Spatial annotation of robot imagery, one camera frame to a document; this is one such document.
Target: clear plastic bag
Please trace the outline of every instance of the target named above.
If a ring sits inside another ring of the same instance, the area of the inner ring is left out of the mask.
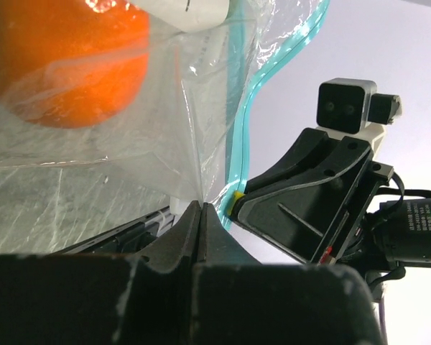
[[[165,195],[223,218],[246,179],[252,100],[327,6],[232,1],[222,25],[183,33],[124,0],[0,1],[0,252],[60,249]],[[121,186],[100,197],[104,180]]]

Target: white background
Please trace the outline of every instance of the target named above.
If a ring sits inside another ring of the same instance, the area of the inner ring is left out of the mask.
[[[321,32],[255,100],[251,177],[315,127],[318,87],[335,77],[370,79],[402,97],[404,115],[389,127],[378,160],[407,188],[431,189],[431,7],[401,0],[331,1]],[[262,262],[291,262],[243,230],[231,233]],[[390,345],[431,344],[431,270],[410,269],[389,283],[386,322]]]

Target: orange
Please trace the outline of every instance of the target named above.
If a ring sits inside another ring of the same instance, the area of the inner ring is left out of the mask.
[[[0,0],[0,102],[44,126],[99,124],[139,92],[148,40],[125,0]]]

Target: black cable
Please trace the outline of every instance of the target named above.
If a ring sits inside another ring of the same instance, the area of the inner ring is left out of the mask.
[[[401,191],[399,189],[394,188],[379,188],[376,192],[378,196],[400,196]],[[406,189],[404,192],[404,196],[417,196],[419,198],[431,199],[431,190],[425,189]]]
[[[374,291],[377,285],[382,284],[383,282],[386,282],[388,280],[402,279],[403,277],[405,277],[405,274],[406,274],[405,267],[403,265],[400,265],[394,270],[392,270],[390,273],[388,273],[387,275],[384,275],[383,277],[376,278],[375,280],[373,280],[371,283],[369,283],[369,288],[371,289],[371,291]]]
[[[390,219],[402,206],[402,203],[404,201],[404,195],[405,195],[404,183],[402,182],[400,176],[396,173],[393,174],[393,181],[394,183],[396,183],[399,189],[397,190],[397,192],[399,193],[400,198],[398,201],[396,201],[396,203],[394,203],[390,207],[383,208],[378,210],[377,212],[368,213],[366,215],[366,218],[370,225],[369,227],[370,231],[374,230],[377,226],[379,226],[380,224]]]
[[[383,342],[388,345],[388,332],[386,332],[386,316],[385,316],[385,297],[382,297],[379,303],[379,323]]]

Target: yellow tape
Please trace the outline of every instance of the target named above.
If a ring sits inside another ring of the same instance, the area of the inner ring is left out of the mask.
[[[233,193],[233,197],[232,197],[231,202],[230,202],[230,207],[227,210],[227,214],[229,216],[231,216],[231,212],[233,211],[233,207],[235,207],[236,201],[238,201],[239,199],[241,199],[244,196],[245,196],[245,194],[240,192],[239,190],[237,190],[235,193]]]

